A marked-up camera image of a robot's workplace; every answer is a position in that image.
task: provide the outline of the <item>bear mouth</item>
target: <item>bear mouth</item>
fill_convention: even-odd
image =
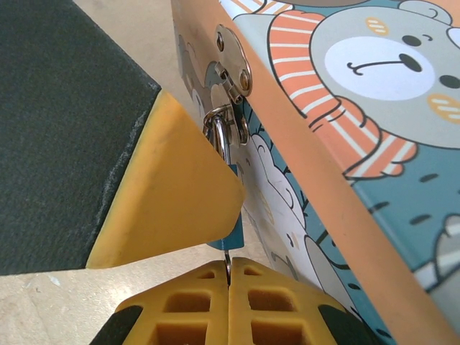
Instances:
[[[381,65],[404,65],[413,72],[419,73],[422,71],[422,66],[417,62],[416,59],[407,54],[399,54],[399,60],[394,61],[379,61],[375,63],[363,63],[361,65],[353,66],[353,63],[347,63],[346,66],[353,71],[354,74],[362,76],[363,72],[360,70],[364,68],[381,66]]]

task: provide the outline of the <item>yellow rubber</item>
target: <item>yellow rubber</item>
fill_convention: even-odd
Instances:
[[[229,291],[223,261],[204,266],[125,300],[143,311],[123,345],[227,345]]]
[[[233,258],[229,345],[335,345],[320,305],[345,312],[339,302],[315,286],[250,259]]]
[[[162,91],[88,258],[124,265],[228,236],[245,192],[184,108]]]

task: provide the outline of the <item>bear eye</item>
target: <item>bear eye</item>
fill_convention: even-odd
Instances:
[[[439,81],[447,88],[460,88],[460,79],[453,75],[442,75]]]
[[[402,36],[402,41],[406,44],[406,45],[410,45],[412,47],[418,47],[420,45],[422,45],[422,41],[420,41],[417,37],[415,36],[410,36],[410,35],[405,35],[405,36]]]

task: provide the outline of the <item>tile floor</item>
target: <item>tile floor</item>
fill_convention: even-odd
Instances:
[[[195,113],[178,74],[169,0],[75,2]],[[247,245],[234,254],[268,265],[250,224],[244,225]],[[203,245],[110,270],[0,277],[0,345],[89,344],[124,299],[221,258]]]

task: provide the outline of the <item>metal latch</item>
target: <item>metal latch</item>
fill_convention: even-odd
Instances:
[[[236,35],[223,25],[217,26],[218,62],[215,70],[223,80],[211,88],[213,108],[221,109],[230,144],[238,147],[249,141],[246,119],[234,107],[252,90],[252,74],[243,48]]]

